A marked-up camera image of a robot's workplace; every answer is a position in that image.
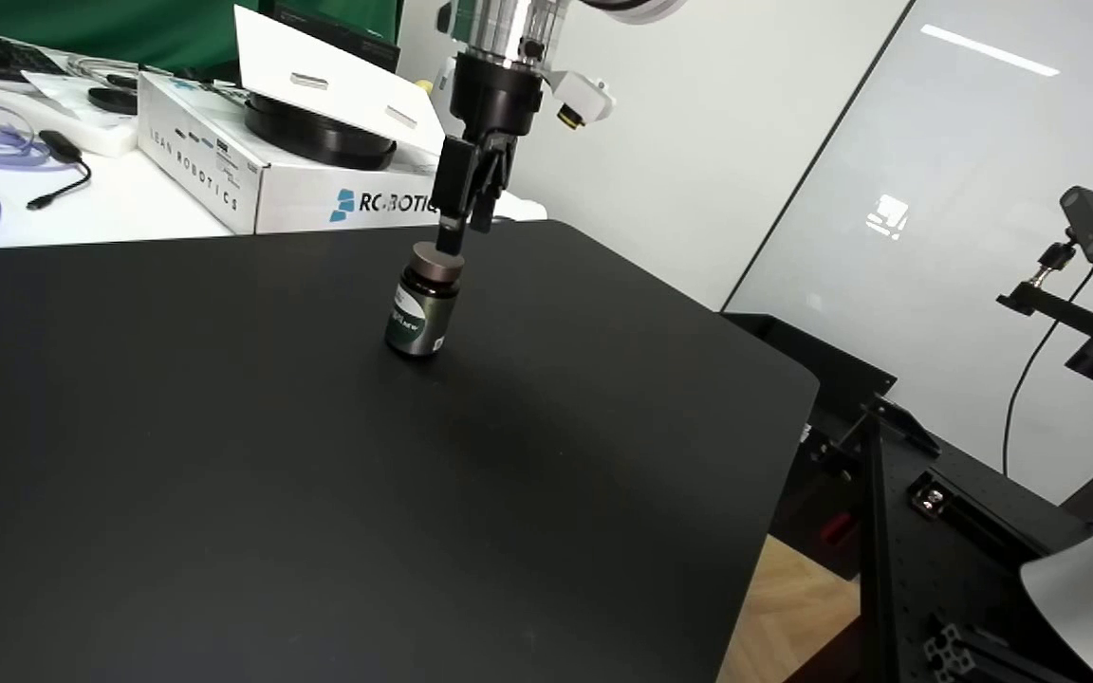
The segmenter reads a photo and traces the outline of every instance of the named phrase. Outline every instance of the robotic arm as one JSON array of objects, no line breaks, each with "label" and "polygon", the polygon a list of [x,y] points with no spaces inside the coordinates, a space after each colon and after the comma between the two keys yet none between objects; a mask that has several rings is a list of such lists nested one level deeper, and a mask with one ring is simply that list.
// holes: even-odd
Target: robotic arm
[{"label": "robotic arm", "polygon": [[[685,0],[585,0],[625,22],[652,22]],[[443,35],[462,42],[456,56],[452,116],[462,122],[437,162],[433,205],[439,209],[437,245],[419,245],[386,324],[390,350],[437,356],[461,296],[462,236],[489,227],[494,205],[510,185],[515,140],[532,132],[551,83],[567,108],[567,127],[606,116],[600,88],[582,75],[554,75],[551,50],[571,0],[452,0],[439,14]]]}]

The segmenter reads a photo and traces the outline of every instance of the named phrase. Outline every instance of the cardboard box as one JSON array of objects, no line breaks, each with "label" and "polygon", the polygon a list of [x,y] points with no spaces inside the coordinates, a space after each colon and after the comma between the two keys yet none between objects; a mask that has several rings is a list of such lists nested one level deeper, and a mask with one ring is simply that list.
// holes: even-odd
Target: cardboard box
[{"label": "cardboard box", "polygon": [[433,172],[394,152],[386,172],[349,172],[257,140],[222,93],[146,75],[137,147],[229,232],[352,232],[437,223]]}]

